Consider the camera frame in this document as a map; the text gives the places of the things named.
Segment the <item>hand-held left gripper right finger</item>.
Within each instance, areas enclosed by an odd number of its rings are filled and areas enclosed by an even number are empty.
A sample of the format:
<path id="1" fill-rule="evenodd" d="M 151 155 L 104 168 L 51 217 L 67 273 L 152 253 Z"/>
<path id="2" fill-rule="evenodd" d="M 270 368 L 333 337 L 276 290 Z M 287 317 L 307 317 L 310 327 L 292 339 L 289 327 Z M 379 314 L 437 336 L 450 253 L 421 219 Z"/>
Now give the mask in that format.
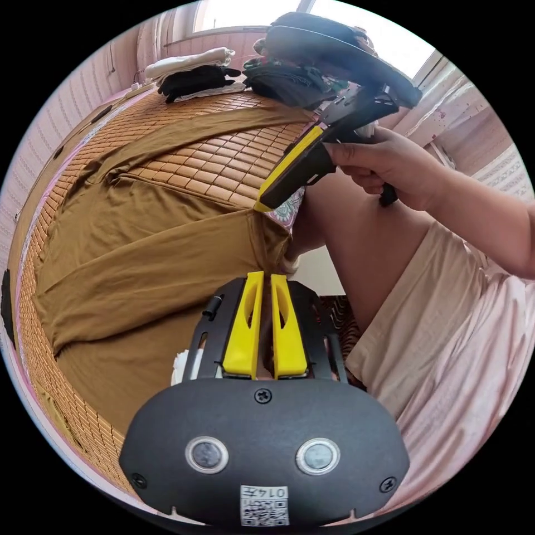
<path id="1" fill-rule="evenodd" d="M 272 275 L 270 287 L 274 377 L 303 377 L 308 363 L 286 276 Z"/>

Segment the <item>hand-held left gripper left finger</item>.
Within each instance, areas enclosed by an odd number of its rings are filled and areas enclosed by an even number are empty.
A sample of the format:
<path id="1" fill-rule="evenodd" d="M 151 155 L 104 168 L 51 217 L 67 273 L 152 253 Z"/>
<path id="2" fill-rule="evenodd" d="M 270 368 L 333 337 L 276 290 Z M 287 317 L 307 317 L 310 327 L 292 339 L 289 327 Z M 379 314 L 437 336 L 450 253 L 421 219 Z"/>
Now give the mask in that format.
<path id="1" fill-rule="evenodd" d="M 265 276 L 250 272 L 242 286 L 222 361 L 225 376 L 255 376 Z"/>

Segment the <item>person's right hand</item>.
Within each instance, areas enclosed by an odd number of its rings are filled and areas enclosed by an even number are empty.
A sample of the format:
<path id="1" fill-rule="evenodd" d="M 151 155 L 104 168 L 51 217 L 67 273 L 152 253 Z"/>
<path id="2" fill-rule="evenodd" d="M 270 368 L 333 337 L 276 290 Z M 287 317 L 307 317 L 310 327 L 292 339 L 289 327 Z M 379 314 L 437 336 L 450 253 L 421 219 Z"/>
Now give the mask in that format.
<path id="1" fill-rule="evenodd" d="M 416 143 L 379 127 L 368 143 L 326 143 L 332 162 L 366 193 L 392 186 L 407 207 L 431 212 L 449 171 Z"/>

